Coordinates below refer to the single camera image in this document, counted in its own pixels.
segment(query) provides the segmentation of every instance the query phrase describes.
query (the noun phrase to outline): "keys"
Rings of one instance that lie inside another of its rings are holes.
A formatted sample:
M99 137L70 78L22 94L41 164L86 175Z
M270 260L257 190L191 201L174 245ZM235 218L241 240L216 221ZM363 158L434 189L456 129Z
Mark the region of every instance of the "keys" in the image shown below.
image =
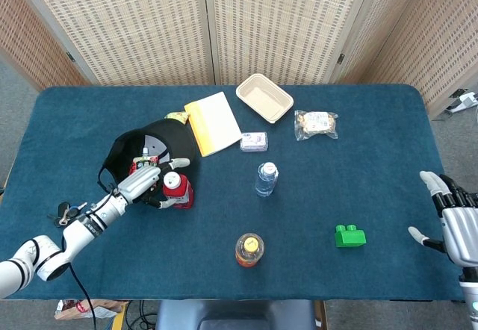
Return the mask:
M48 214L47 217L53 220L53 224L55 224L56 227L64 227L67 226L71 220L75 219L86 205L87 202L71 207L68 202L61 202L58 205L58 215Z

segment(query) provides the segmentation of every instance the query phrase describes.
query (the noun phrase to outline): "water bottle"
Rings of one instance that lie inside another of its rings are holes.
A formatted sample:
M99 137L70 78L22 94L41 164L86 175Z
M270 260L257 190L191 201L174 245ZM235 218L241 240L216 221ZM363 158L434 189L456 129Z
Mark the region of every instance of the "water bottle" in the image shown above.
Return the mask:
M266 162L259 166L257 170L257 179L255 180L255 191L261 197L269 196L277 183L279 171L272 162Z

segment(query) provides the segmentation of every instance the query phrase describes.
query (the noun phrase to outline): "beige paper tray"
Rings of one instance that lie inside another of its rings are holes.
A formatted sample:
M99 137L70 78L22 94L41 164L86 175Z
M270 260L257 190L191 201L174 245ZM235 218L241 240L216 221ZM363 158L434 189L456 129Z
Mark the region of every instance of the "beige paper tray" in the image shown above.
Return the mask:
M262 74L249 76L238 86L236 95L270 123L275 123L294 104L291 95Z

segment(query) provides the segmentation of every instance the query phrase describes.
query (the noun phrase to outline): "white bottle cap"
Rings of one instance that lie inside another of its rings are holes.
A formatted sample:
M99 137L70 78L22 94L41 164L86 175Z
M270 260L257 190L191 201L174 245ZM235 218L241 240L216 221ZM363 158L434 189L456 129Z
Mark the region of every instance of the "white bottle cap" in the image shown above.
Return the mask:
M266 175L273 175L276 173L276 165L273 164L272 162L266 162L263 166L262 169Z
M168 172L164 176L163 182L170 190L175 190L181 184L181 177L176 172Z

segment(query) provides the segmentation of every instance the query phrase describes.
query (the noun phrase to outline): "black chair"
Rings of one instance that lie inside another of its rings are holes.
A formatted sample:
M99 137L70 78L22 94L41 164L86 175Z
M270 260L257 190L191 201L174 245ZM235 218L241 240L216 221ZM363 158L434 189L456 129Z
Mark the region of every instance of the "black chair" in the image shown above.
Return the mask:
M315 330L309 300L162 300L160 330Z

